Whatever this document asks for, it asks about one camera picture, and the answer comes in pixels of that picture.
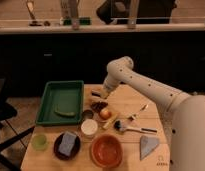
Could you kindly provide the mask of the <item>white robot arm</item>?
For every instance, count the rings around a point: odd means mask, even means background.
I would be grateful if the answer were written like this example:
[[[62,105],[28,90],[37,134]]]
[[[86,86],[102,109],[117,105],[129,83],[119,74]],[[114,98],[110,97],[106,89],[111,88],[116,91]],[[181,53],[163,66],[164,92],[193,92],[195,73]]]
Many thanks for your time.
[[[133,67],[128,56],[110,61],[101,97],[106,99],[123,82],[149,98],[173,117],[169,171],[205,171],[205,95],[190,95]]]

